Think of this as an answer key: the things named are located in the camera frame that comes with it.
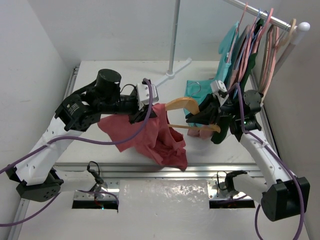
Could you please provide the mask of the wooden clothes hanger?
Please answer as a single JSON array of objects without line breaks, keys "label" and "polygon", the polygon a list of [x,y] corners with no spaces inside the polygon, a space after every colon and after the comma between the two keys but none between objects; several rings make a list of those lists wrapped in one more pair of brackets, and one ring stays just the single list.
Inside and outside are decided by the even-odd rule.
[{"label": "wooden clothes hanger", "polygon": [[[176,98],[165,104],[165,110],[167,112],[172,110],[178,110],[178,109],[186,109],[193,115],[196,115],[200,112],[197,101],[192,97],[187,97],[187,96]],[[216,124],[211,124],[205,127],[168,124],[168,127],[195,130],[195,131],[208,131],[208,132],[218,132],[218,133],[221,132],[220,127],[217,126]]]}]

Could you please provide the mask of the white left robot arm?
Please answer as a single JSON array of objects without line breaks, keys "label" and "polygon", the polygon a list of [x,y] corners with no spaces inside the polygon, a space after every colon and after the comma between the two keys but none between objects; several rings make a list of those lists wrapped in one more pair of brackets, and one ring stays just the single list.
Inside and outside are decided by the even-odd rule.
[{"label": "white left robot arm", "polygon": [[121,79],[115,70],[99,70],[92,83],[62,101],[31,152],[4,169],[8,178],[17,182],[21,198],[41,203],[61,192],[93,192],[103,185],[95,170],[61,171],[54,166],[73,141],[83,141],[82,134],[102,115],[124,116],[131,124],[147,124],[153,116],[152,104],[159,99],[156,86],[144,79],[129,95],[122,95]]}]

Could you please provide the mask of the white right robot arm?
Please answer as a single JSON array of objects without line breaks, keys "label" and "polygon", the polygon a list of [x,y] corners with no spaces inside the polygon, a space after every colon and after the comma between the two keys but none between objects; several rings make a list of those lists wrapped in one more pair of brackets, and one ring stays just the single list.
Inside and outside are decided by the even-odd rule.
[{"label": "white right robot arm", "polygon": [[226,190],[249,195],[261,205],[265,216],[275,222],[306,212],[310,183],[305,177],[297,177],[287,170],[270,147],[256,119],[261,103],[262,94],[256,90],[241,92],[224,104],[220,104],[217,96],[208,94],[199,106],[200,112],[189,113],[185,118],[187,123],[216,124],[222,132],[230,131],[249,152],[263,174],[265,184],[256,182],[244,170],[236,170],[227,173]]}]

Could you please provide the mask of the salmon red t-shirt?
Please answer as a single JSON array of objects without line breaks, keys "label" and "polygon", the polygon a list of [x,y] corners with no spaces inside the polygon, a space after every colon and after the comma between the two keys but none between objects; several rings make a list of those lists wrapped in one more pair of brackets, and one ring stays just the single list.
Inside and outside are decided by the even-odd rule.
[{"label": "salmon red t-shirt", "polygon": [[[133,139],[117,144],[119,152],[129,148],[154,160],[160,166],[177,167],[185,171],[188,166],[184,136],[169,127],[165,104],[152,106],[156,117],[148,119],[146,126]],[[109,115],[97,123],[99,129],[106,133],[112,142],[131,137],[143,125],[142,122],[130,124],[127,115]]]}]

